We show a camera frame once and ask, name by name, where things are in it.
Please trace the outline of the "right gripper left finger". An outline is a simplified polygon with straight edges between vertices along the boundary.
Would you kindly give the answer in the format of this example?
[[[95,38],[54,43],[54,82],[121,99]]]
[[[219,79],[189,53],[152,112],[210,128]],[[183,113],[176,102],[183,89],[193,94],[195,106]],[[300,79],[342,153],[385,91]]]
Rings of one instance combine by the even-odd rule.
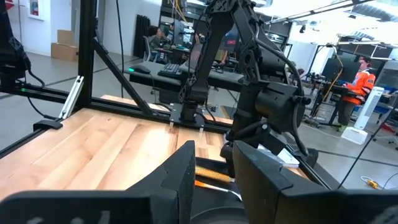
[[[189,224],[194,181],[195,142],[186,141],[166,161],[126,192],[140,196],[127,224]]]

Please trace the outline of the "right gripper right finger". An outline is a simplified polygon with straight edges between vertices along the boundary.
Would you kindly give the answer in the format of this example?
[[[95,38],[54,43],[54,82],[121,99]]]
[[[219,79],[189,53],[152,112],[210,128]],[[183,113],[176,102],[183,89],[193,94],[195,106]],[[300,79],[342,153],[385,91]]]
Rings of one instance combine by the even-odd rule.
[[[233,144],[233,164],[250,224],[276,224],[279,194],[293,186],[282,165],[243,141]]]

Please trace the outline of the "metal spoon with wooden handle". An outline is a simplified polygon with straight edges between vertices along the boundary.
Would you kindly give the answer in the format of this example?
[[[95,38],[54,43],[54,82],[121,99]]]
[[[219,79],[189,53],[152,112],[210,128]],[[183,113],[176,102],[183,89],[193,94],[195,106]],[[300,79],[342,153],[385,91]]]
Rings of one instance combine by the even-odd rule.
[[[214,185],[206,184],[206,183],[204,183],[204,182],[200,182],[199,180],[195,180],[195,186],[197,186],[197,187],[202,187],[202,188],[206,188],[206,189],[217,190],[217,191],[220,191],[220,192],[231,193],[231,194],[233,194],[240,202],[243,201],[242,198],[241,198],[241,195],[240,195],[239,193],[237,193],[237,192],[232,191],[232,190],[228,190],[228,189],[224,189],[224,188],[217,187],[217,186],[214,186]]]

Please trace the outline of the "metal fork with wooden handle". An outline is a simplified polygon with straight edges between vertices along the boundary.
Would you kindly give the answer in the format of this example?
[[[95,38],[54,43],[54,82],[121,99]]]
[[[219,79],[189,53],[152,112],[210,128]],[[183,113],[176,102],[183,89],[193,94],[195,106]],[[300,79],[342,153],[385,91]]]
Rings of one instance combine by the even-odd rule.
[[[216,171],[206,169],[206,168],[200,167],[200,166],[195,167],[195,174],[202,176],[202,177],[209,178],[209,179],[218,180],[221,182],[235,182],[234,178],[232,178],[226,174],[222,174],[220,172],[216,172]]]

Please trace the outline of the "dark round plate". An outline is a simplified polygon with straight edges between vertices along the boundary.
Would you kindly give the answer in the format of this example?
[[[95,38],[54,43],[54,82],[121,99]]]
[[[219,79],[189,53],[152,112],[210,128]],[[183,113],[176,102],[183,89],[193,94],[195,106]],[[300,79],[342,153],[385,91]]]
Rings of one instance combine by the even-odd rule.
[[[190,224],[249,224],[249,221],[243,208],[217,207],[194,215]]]

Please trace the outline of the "black computer monitor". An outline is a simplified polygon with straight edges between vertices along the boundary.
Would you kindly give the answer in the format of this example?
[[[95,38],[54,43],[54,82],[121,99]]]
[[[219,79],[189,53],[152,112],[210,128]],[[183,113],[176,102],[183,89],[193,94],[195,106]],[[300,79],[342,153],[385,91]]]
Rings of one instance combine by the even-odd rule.
[[[359,70],[360,63],[348,59],[329,58],[321,72],[327,81],[352,82]]]

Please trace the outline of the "black keyboard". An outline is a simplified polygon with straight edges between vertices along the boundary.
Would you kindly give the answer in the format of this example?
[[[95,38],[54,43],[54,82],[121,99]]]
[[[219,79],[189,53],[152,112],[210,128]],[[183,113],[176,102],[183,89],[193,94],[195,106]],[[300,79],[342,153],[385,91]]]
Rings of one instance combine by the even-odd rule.
[[[158,76],[174,78],[178,80],[181,80],[183,77],[182,72],[180,71],[180,65],[174,63],[168,63],[164,65],[158,72]]]

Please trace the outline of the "person in orange jacket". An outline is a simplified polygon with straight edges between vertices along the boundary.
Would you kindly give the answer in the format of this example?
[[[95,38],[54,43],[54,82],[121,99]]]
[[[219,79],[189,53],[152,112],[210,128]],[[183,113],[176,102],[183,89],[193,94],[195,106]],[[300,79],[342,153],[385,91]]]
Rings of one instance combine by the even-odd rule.
[[[371,73],[371,59],[361,57],[359,59],[360,67],[352,83],[345,83],[343,86],[349,91],[356,94],[356,96],[346,95],[340,104],[338,110],[338,132],[343,132],[349,124],[351,114],[354,108],[366,101],[371,91],[374,88],[376,76]]]

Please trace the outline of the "black computer mouse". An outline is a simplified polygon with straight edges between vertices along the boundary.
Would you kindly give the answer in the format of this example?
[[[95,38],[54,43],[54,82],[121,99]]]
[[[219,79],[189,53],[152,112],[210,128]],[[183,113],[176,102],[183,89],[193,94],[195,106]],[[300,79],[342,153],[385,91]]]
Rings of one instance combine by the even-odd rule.
[[[147,67],[145,67],[145,66],[143,66],[143,65],[141,65],[141,64],[134,64],[134,65],[131,65],[131,66],[128,68],[128,71],[129,71],[129,72],[144,73],[144,74],[150,74],[150,73],[151,73],[151,71],[150,71]]]

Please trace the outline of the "seated person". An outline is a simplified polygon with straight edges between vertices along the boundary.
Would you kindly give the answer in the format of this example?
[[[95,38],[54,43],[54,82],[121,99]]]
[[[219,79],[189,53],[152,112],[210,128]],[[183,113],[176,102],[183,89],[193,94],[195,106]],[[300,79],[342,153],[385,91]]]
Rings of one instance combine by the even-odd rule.
[[[149,26],[147,30],[147,38],[151,50],[169,50],[171,48],[170,42],[157,26]]]

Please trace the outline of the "cardboard boxes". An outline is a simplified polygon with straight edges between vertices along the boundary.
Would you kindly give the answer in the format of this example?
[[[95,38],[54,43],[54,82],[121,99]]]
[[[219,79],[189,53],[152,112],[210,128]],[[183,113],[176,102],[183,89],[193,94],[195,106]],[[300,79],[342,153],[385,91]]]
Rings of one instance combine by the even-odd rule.
[[[78,46],[75,44],[74,33],[70,30],[57,31],[57,41],[51,43],[51,57],[69,62],[78,61]]]

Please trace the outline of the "black mounted device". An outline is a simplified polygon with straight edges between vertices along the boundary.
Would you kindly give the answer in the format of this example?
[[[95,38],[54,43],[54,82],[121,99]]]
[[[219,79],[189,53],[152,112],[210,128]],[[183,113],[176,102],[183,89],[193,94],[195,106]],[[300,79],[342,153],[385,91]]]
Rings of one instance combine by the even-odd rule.
[[[23,45],[14,37],[5,0],[0,0],[0,87],[14,87],[31,71]]]

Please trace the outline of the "silver angle bracket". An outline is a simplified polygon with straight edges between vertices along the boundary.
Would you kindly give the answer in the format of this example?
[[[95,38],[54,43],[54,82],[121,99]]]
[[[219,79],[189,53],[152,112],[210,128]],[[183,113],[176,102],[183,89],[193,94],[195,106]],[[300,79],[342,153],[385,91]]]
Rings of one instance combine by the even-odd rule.
[[[63,105],[63,108],[59,114],[60,119],[67,119],[71,114],[72,111],[75,107],[76,101],[80,95],[82,86],[84,82],[84,77],[83,76],[77,76],[72,89]]]

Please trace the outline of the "black foot bracket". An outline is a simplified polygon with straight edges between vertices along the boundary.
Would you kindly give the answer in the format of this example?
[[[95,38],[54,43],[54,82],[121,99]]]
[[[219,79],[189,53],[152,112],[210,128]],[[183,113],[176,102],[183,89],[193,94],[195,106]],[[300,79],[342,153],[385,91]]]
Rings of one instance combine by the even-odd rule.
[[[40,129],[55,129],[58,130],[63,127],[63,124],[59,121],[53,120],[41,120],[33,124],[33,130],[37,131]]]

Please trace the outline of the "black aluminium table frame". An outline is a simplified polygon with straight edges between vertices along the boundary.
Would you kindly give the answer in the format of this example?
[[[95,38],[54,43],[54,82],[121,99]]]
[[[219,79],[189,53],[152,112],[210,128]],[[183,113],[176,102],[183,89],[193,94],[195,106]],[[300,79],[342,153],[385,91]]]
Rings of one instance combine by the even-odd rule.
[[[84,82],[72,112],[77,113],[82,108],[89,108],[161,123],[169,122],[171,118],[170,112],[151,109],[127,81],[124,72],[120,71],[118,66],[111,60],[105,48],[95,39],[96,0],[87,0],[81,3],[81,7],[83,19],[80,21],[78,76],[83,76]],[[92,97],[94,53],[101,57],[122,87],[136,102],[136,106]],[[26,83],[17,84],[11,88],[0,87],[0,92],[56,103],[65,103],[69,95],[65,91],[58,91],[45,86],[28,85]]]

